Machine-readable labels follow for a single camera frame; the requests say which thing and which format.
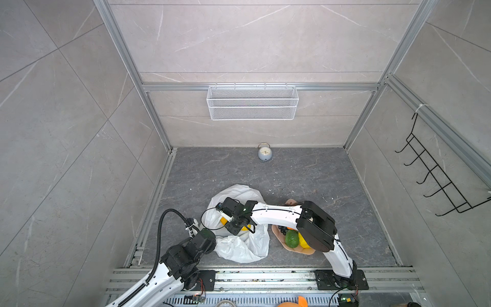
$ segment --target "marble tile wall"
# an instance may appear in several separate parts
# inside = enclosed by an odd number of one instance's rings
[[[293,120],[212,121],[206,91],[151,92],[174,146],[342,146],[369,91],[299,91]]]
[[[413,121],[412,109],[391,90],[377,102],[349,154],[400,258],[413,265],[435,306],[488,306],[491,204],[442,214],[452,208],[436,181],[428,178],[415,154],[401,153]],[[421,119],[414,134],[472,204],[485,200],[489,188]],[[446,189],[455,202],[456,191]]]
[[[441,0],[396,72],[491,160],[491,2]]]
[[[92,0],[2,2],[1,306],[96,306],[123,265],[166,156],[133,88]]]
[[[419,1],[111,3],[145,82],[377,82]]]

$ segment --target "black hook rack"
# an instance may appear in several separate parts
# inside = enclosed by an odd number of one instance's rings
[[[445,212],[445,213],[443,213],[443,214],[435,214],[435,215],[436,215],[436,216],[438,216],[438,217],[441,217],[441,216],[444,216],[444,215],[446,215],[446,214],[449,214],[450,212],[452,212],[452,211],[454,211],[454,210],[455,210],[455,211],[457,211],[457,212],[459,212],[459,213],[463,213],[463,212],[465,212],[465,211],[467,211],[467,210],[474,209],[475,207],[480,206],[480,205],[482,205],[483,203],[486,203],[486,202],[488,202],[488,201],[491,201],[491,196],[490,196],[490,197],[488,197],[488,199],[487,199],[487,200],[485,200],[485,201],[483,201],[483,202],[480,202],[480,203],[478,203],[477,205],[474,205],[474,206],[472,206],[472,205],[471,205],[471,204],[470,204],[470,203],[467,201],[467,199],[464,197],[464,195],[462,195],[462,193],[461,193],[461,192],[460,192],[460,190],[457,188],[457,186],[456,186],[456,185],[453,183],[453,181],[452,181],[452,180],[451,180],[451,179],[448,177],[447,173],[446,173],[446,172],[445,172],[445,171],[444,171],[444,170],[441,168],[440,164],[438,164],[438,163],[436,162],[436,160],[435,160],[435,159],[433,158],[433,156],[432,156],[432,155],[429,153],[429,151],[428,151],[428,150],[426,150],[425,146],[423,146],[423,144],[421,144],[421,142],[418,140],[418,138],[417,138],[417,137],[416,137],[416,136],[413,134],[413,131],[414,131],[414,126],[415,126],[415,124],[416,124],[416,120],[418,119],[418,113],[414,113],[411,119],[413,119],[413,118],[414,118],[414,122],[413,122],[413,124],[412,124],[411,133],[409,133],[409,136],[406,138],[406,145],[405,145],[405,146],[404,146],[404,148],[403,148],[403,149],[401,149],[400,151],[397,151],[397,150],[396,150],[395,152],[400,153],[400,152],[402,152],[402,151],[403,151],[403,150],[404,150],[406,147],[408,147],[408,146],[409,146],[409,147],[411,147],[411,149],[412,149],[412,150],[414,151],[414,153],[416,154],[416,158],[415,158],[415,159],[414,159],[414,160],[413,160],[411,163],[409,163],[409,164],[404,163],[404,165],[405,165],[405,166],[410,166],[410,165],[411,165],[411,164],[413,164],[413,163],[414,163],[416,160],[418,160],[418,159],[419,159],[419,160],[420,160],[420,161],[423,163],[423,165],[426,167],[426,169],[428,170],[428,173],[426,174],[425,179],[423,179],[423,181],[421,181],[421,182],[416,181],[416,183],[417,183],[417,184],[423,184],[423,183],[426,181],[426,179],[428,178],[428,176],[429,176],[429,175],[431,175],[431,176],[433,177],[433,179],[436,181],[436,183],[438,184],[438,186],[440,187],[440,188],[439,188],[438,190],[436,190],[436,191],[435,191],[433,194],[431,194],[431,195],[423,195],[424,197],[432,197],[433,195],[435,195],[436,193],[438,193],[438,192],[440,192],[440,191],[443,191],[443,193],[445,194],[445,196],[447,196],[448,200],[450,201],[450,203],[451,203],[451,204],[452,204],[452,206],[453,206],[453,209],[451,209],[451,210],[449,210],[449,211],[447,211],[447,212]],[[417,143],[418,143],[418,144],[419,144],[419,145],[420,145],[420,146],[423,148],[423,151],[421,151],[420,153],[418,153],[418,152],[416,151],[416,149],[414,149],[414,147],[411,145],[411,142],[412,142],[412,141],[417,142]],[[425,152],[428,154],[428,156],[430,156],[431,160],[433,160],[433,162],[435,163],[435,166],[434,166],[434,167],[429,168],[429,167],[428,167],[428,165],[427,165],[427,163],[426,163],[426,162],[424,162],[424,161],[423,161],[423,159],[421,158],[421,155],[422,155],[423,153],[425,153]],[[440,182],[437,180],[437,178],[436,178],[435,174],[433,174],[433,171],[436,171],[436,170],[437,170],[437,168],[438,168],[438,169],[439,169],[439,170],[440,170],[440,171],[441,171],[441,172],[442,172],[442,173],[445,175],[445,177],[448,179],[448,181],[449,181],[449,182],[448,182],[447,184],[442,185],[442,184],[441,184],[441,183],[440,183]],[[450,198],[450,196],[449,196],[449,195],[447,194],[447,192],[445,191],[445,188],[446,188],[446,187],[448,187],[448,186],[453,186],[453,187],[455,188],[455,190],[457,190],[457,192],[460,194],[460,196],[461,196],[461,197],[462,197],[462,199],[464,200],[464,203],[462,203],[462,204],[460,204],[460,205],[458,205],[458,206],[456,206],[456,205],[454,204],[454,202],[452,201],[452,199]]]

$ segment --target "alarm clock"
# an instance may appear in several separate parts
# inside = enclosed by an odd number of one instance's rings
[[[259,148],[257,156],[261,161],[266,162],[271,160],[271,158],[273,157],[273,151],[271,150],[271,147],[268,143],[261,143],[257,147]]]

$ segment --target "clock face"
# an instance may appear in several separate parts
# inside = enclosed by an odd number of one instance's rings
[[[263,155],[267,156],[267,155],[270,155],[270,154],[271,154],[271,149],[270,149],[270,148],[268,148],[268,147],[263,147],[263,148],[261,148],[260,152],[261,152]]]

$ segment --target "metal basket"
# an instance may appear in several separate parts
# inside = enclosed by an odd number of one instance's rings
[[[206,101],[212,120],[293,119],[299,96],[292,85],[217,85]]]

